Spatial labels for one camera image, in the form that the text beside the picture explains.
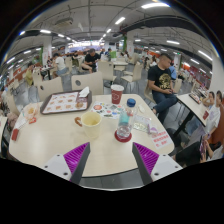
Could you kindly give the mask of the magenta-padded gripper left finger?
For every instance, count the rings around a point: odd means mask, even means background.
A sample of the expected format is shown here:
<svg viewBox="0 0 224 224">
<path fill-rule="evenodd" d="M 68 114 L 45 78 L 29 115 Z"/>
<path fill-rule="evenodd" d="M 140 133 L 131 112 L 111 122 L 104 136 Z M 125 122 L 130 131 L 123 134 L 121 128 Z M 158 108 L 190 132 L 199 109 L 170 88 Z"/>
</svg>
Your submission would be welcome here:
<svg viewBox="0 0 224 224">
<path fill-rule="evenodd" d="M 54 155 L 42 169 L 72 183 L 79 184 L 90 154 L 90 143 L 84 143 L 65 154 Z"/>
</svg>

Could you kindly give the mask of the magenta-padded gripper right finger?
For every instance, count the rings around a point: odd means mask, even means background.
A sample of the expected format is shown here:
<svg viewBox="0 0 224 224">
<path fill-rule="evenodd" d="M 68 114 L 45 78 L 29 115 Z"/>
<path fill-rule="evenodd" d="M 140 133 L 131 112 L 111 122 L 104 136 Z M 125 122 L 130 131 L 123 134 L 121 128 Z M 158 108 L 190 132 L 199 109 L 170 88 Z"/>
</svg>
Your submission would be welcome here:
<svg viewBox="0 0 224 224">
<path fill-rule="evenodd" d="M 159 155 L 139 143 L 133 143 L 132 153 L 144 185 L 182 169 L 169 155 Z"/>
</svg>

